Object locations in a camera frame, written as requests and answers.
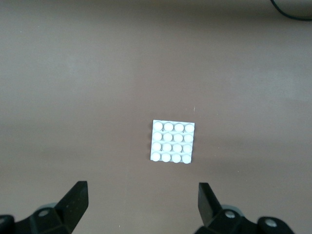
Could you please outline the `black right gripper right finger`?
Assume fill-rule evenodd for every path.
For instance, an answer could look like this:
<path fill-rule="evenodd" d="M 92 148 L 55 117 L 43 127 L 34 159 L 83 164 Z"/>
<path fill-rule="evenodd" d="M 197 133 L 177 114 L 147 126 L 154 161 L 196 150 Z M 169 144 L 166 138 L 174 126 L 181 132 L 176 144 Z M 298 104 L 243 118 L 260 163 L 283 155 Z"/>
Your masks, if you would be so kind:
<path fill-rule="evenodd" d="M 263 216 L 256 223 L 249 221 L 233 206 L 222 206 L 208 183 L 199 183 L 198 210 L 203 226 L 198 234 L 293 234 L 283 220 Z"/>

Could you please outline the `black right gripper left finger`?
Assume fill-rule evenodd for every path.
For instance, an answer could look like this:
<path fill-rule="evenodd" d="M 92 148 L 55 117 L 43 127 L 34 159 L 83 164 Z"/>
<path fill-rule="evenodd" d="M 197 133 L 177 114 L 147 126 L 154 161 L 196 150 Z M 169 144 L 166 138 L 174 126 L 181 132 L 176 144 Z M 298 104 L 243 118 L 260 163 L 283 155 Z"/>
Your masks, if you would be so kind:
<path fill-rule="evenodd" d="M 10 214 L 0 216 L 2 234 L 71 234 L 88 208 L 88 183 L 78 181 L 56 204 L 43 205 L 16 222 Z"/>

